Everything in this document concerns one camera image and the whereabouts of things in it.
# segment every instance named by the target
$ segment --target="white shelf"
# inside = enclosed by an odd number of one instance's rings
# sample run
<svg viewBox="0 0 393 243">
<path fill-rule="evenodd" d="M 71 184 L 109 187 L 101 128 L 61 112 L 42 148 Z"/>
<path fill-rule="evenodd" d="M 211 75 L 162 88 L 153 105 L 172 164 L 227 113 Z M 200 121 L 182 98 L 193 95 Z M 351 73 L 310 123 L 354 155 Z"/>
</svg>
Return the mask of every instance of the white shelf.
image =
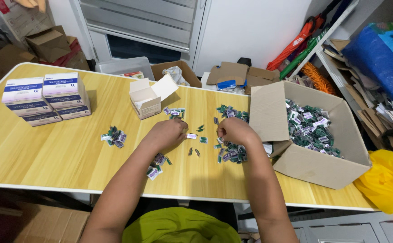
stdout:
<svg viewBox="0 0 393 243">
<path fill-rule="evenodd" d="M 317 45 L 312 49 L 312 51 L 306 56 L 306 58 L 300 63 L 300 65 L 294 70 L 294 72 L 291 74 L 291 77 L 298 74 L 300 69 L 309 61 L 309 59 L 313 56 L 313 54 L 316 53 L 318 47 L 321 47 L 321 45 L 329 38 L 331 34 L 339 27 L 339 25 L 344 21 L 344 19 L 354 10 L 354 8 L 357 6 L 357 3 L 359 3 L 360 0 L 356 0 L 352 2 L 346 9 L 345 11 L 339 16 L 339 19 L 336 20 L 336 22 L 333 24 L 333 26 L 327 31 L 327 33 L 321 38 L 321 40 L 318 41 Z"/>
<path fill-rule="evenodd" d="M 336 86 L 339 88 L 340 92 L 344 96 L 346 102 L 354 111 L 354 113 L 356 113 L 356 116 L 360 119 L 360 116 L 359 114 L 357 114 L 357 111 L 361 111 L 361 108 L 359 104 L 356 102 L 356 100 L 351 96 L 350 92 L 346 89 L 345 83 L 347 82 L 345 78 L 340 73 L 340 71 L 334 66 L 333 62 L 329 59 L 329 56 L 323 52 L 323 47 L 321 45 L 318 46 L 316 53 L 318 58 L 323 63 L 324 67 L 329 72 L 334 83 L 336 84 Z"/>
</svg>

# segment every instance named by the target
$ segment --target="white wall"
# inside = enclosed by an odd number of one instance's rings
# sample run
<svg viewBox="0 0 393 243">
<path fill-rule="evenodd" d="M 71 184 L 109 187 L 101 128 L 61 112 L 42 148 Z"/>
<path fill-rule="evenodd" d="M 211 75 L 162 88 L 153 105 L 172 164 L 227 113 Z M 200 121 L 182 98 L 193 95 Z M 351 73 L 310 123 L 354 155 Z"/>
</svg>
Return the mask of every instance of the white wall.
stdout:
<svg viewBox="0 0 393 243">
<path fill-rule="evenodd" d="M 194 71 L 209 72 L 222 61 L 252 59 L 265 68 L 298 35 L 309 16 L 322 12 L 331 0 L 214 0 Z"/>
<path fill-rule="evenodd" d="M 55 25 L 63 26 L 66 35 L 78 38 L 85 58 L 90 60 L 94 58 L 94 54 L 91 51 L 89 36 L 80 27 L 79 16 L 74 13 L 70 1 L 74 0 L 49 0 L 48 4 L 52 14 L 50 17 L 53 18 Z"/>
</svg>

